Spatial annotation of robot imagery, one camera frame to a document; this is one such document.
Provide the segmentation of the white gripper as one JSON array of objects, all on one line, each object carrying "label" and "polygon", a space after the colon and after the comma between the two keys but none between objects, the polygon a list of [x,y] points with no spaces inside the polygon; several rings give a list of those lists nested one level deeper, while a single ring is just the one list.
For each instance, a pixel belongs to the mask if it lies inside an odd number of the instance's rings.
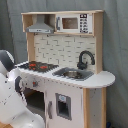
[{"label": "white gripper", "polygon": [[25,84],[23,83],[23,79],[21,77],[21,72],[18,68],[15,68],[9,72],[8,80],[11,83],[11,85],[14,87],[16,92],[21,97],[23,97],[24,96],[24,90],[25,90]]}]

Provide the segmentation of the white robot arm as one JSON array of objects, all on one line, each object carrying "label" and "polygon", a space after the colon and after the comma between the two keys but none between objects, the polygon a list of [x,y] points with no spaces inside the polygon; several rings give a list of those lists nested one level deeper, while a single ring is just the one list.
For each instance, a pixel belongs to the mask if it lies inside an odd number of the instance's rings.
[{"label": "white robot arm", "polygon": [[0,122],[13,128],[45,128],[43,118],[27,108],[23,90],[13,56],[0,50]]}]

